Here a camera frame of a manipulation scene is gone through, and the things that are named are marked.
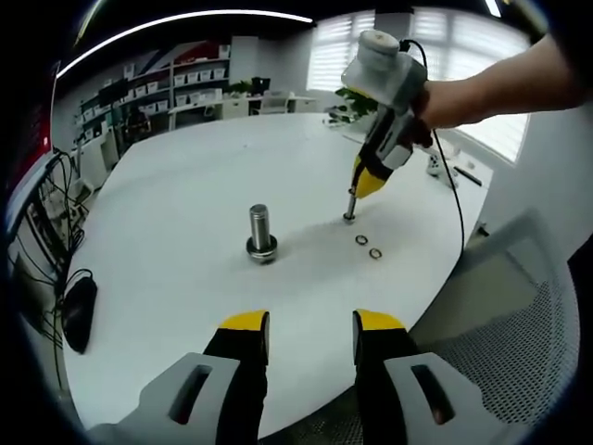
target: white desk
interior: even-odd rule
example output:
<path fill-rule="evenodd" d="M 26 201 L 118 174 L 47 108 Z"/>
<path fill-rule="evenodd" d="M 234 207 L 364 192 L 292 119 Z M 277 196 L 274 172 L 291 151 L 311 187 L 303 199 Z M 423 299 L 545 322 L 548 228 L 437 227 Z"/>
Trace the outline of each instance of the white desk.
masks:
<path fill-rule="evenodd" d="M 263 99 L 263 98 L 264 97 L 261 95 L 256 96 L 256 97 L 236 97 L 236 98 L 228 98 L 228 99 L 222 99 L 222 100 L 211 100 L 208 102 L 197 102 L 195 104 L 182 105 L 180 107 L 172 108 L 169 111 L 169 131 L 171 132 L 171 131 L 175 130 L 178 113 L 182 113 L 184 111 L 189 111 L 190 109 L 205 108 L 205 107 L 219 107 L 222 104 L 224 104 L 225 102 L 230 103 L 230 102 L 236 102 L 237 100 L 243 100 L 246 102 L 261 102 L 261 99 Z M 294 96 L 288 98 L 288 103 L 289 104 L 295 103 L 299 100 L 316 101 L 317 99 L 315 99 L 313 97 L 304 97 L 301 95 L 294 95 Z"/>
<path fill-rule="evenodd" d="M 64 355 L 87 427 L 118 422 L 140 390 L 190 351 L 202 352 L 232 314 L 271 312 L 268 396 L 259 434 L 312 413 L 354 382 L 352 311 L 394 314 L 414 326 L 460 253 L 453 192 L 415 153 L 345 225 L 360 144 L 322 124 L 326 115 L 214 121 L 142 141 L 101 190 L 71 270 L 98 284 L 84 355 Z M 469 234 L 492 171 L 478 187 L 459 177 Z M 265 203 L 279 258 L 246 254 L 248 209 Z M 355 236 L 368 236 L 359 246 Z M 369 257 L 369 248 L 383 257 Z"/>

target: shelving unit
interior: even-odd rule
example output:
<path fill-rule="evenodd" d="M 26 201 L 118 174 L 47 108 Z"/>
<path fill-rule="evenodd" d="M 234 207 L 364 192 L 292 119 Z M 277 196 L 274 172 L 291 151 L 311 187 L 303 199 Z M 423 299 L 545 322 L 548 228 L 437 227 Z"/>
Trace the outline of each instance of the shelving unit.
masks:
<path fill-rule="evenodd" d="M 204 70 L 205 66 L 211 66 L 212 71 L 215 69 L 225 69 L 225 76 L 222 79 L 210 79 L 207 81 L 198 81 L 194 83 L 185 83 L 183 85 L 174 84 L 174 77 L 176 74 L 183 74 L 187 75 L 188 73 L 192 72 L 200 72 L 201 70 L 192 70 L 192 68 L 199 67 Z M 160 111 L 156 111 L 150 114 L 147 114 L 148 118 L 153 118 L 160 114 L 168 113 L 170 108 L 175 107 L 175 91 L 185 91 L 185 90 L 192 90 L 193 88 L 196 90 L 204 89 L 204 88 L 224 88 L 228 86 L 229 82 L 229 69 L 230 69 L 230 58 L 210 58 L 210 59 L 200 59 L 194 60 L 192 62 L 185 62 L 179 64 L 171 64 L 168 67 L 160 68 L 156 70 L 151 70 L 149 72 L 145 72 L 139 74 L 137 76 L 132 77 L 128 82 L 130 85 L 130 90 L 134 90 L 134 97 L 129 100 L 118 101 L 113 104 L 113 108 L 121 108 L 125 106 L 129 106 L 132 103 L 139 103 L 142 104 L 145 101 L 152 100 L 152 102 L 158 102 L 159 100 L 168 100 L 168 109 L 162 109 Z M 146 86 L 149 83 L 158 82 L 158 90 L 152 93 L 146 92 L 146 94 L 141 96 L 135 96 L 135 88 Z M 83 112 L 88 110 L 89 108 L 93 108 L 98 104 L 98 92 L 91 98 L 82 101 L 79 111 L 80 114 L 75 116 L 75 120 L 79 119 L 82 116 Z M 96 125 L 100 123 L 101 120 L 105 119 L 107 114 L 109 113 L 108 109 L 103 109 L 98 114 L 94 115 L 91 119 L 85 120 L 82 123 L 77 123 L 76 128 L 79 132 L 83 133 L 87 129 L 94 128 Z"/>

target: metal washer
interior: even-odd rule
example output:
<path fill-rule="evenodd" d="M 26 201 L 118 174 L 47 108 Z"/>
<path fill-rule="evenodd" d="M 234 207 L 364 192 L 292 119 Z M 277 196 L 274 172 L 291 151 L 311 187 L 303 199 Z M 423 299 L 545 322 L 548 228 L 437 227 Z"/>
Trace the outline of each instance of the metal washer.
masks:
<path fill-rule="evenodd" d="M 378 248 L 372 248 L 369 250 L 369 256 L 374 260 L 379 260 L 381 257 L 383 257 L 383 252 Z"/>
<path fill-rule="evenodd" d="M 360 244 L 361 246 L 366 246 L 369 243 L 369 238 L 367 238 L 365 235 L 356 235 L 356 238 L 354 238 L 357 242 L 357 244 Z"/>

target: window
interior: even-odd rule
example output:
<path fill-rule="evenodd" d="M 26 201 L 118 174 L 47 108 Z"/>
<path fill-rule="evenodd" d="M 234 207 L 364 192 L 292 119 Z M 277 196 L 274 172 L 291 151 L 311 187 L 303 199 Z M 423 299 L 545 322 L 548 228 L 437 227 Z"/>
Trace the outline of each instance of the window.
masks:
<path fill-rule="evenodd" d="M 308 90 L 341 88 L 342 73 L 358 50 L 360 33 L 374 27 L 374 11 L 348 14 L 320 21 L 313 34 Z"/>
<path fill-rule="evenodd" d="M 529 47 L 527 38 L 513 28 L 492 19 L 442 9 L 417 8 L 412 16 L 411 35 L 422 43 L 428 60 L 428 78 L 436 81 L 471 77 Z M 422 61 L 415 48 L 410 53 Z M 514 163 L 528 119 L 527 114 L 495 116 L 462 125 L 458 130 Z"/>

